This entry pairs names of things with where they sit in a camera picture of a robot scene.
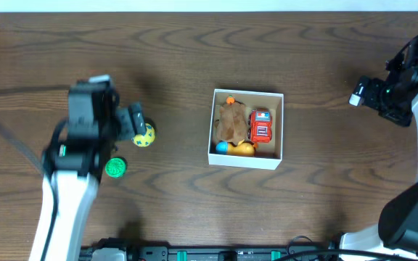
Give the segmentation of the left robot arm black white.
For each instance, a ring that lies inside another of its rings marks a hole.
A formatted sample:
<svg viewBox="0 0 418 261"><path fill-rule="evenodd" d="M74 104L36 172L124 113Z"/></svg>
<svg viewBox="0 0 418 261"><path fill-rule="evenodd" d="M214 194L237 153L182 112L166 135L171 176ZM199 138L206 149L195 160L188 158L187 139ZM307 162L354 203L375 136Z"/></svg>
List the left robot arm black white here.
<svg viewBox="0 0 418 261"><path fill-rule="evenodd" d="M102 172L118 141L144 135L140 104L120 107L107 76L80 80L68 92L68 117L42 154L41 214L30 260L77 260Z"/></svg>

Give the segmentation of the brown plush capybara toy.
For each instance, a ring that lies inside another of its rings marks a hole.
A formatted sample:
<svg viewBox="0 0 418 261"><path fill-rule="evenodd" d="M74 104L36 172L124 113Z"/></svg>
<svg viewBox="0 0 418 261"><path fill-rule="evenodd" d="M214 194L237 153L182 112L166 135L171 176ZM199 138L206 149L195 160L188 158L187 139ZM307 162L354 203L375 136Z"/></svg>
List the brown plush capybara toy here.
<svg viewBox="0 0 418 261"><path fill-rule="evenodd" d="M235 145L245 141L248 132L245 104L238 102L233 96L228 96L218 112L219 118L214 122L216 138Z"/></svg>

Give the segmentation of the green round toy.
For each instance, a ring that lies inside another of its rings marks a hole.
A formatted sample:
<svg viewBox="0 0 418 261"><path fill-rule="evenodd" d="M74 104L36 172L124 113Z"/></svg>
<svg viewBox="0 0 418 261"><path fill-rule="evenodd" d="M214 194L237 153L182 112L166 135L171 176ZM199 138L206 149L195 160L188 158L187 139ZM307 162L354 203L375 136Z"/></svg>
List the green round toy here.
<svg viewBox="0 0 418 261"><path fill-rule="evenodd" d="M121 178L127 171L127 162L121 157L113 157L106 163L104 171L111 178Z"/></svg>

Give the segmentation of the orange rubber duck toy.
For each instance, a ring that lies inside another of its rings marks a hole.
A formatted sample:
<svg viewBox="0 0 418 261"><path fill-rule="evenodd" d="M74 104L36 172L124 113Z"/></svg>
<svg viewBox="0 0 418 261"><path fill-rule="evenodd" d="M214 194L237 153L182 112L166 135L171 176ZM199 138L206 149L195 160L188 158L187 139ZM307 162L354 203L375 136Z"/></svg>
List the orange rubber duck toy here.
<svg viewBox="0 0 418 261"><path fill-rule="evenodd" d="M221 141L216 145L216 154L241 156L241 157L254 157L255 151L258 148L256 143L241 142L237 146L227 141Z"/></svg>

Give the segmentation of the yellow ball blue letters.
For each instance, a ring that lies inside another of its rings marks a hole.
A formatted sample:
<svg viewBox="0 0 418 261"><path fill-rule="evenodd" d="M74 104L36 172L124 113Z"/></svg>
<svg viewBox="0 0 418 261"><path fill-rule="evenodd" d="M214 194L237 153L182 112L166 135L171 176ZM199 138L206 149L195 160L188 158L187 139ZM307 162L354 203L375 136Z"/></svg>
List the yellow ball blue letters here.
<svg viewBox="0 0 418 261"><path fill-rule="evenodd" d="M146 123L146 133L136 134L131 140L138 147L148 147L150 146L156 138L156 132L152 125Z"/></svg>

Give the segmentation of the red toy fire truck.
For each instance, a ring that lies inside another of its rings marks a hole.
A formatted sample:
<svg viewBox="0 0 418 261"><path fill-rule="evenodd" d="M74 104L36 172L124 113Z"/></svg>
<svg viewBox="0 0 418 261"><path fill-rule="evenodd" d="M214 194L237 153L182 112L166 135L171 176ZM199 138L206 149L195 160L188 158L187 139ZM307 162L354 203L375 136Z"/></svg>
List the red toy fire truck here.
<svg viewBox="0 0 418 261"><path fill-rule="evenodd" d="M249 130L247 137L253 143L269 143L272 140L271 126L273 119L267 109L255 109L248 118Z"/></svg>

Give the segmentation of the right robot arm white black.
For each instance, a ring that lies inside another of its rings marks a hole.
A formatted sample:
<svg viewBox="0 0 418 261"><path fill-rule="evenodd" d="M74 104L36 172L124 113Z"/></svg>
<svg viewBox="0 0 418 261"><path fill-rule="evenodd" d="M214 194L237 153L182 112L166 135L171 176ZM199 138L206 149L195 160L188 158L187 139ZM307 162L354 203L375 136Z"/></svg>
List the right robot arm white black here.
<svg viewBox="0 0 418 261"><path fill-rule="evenodd" d="M418 35L387 61L386 79L359 78L349 98L399 125L416 125L417 174L414 184L391 199L377 224L338 239L338 260L418 260Z"/></svg>

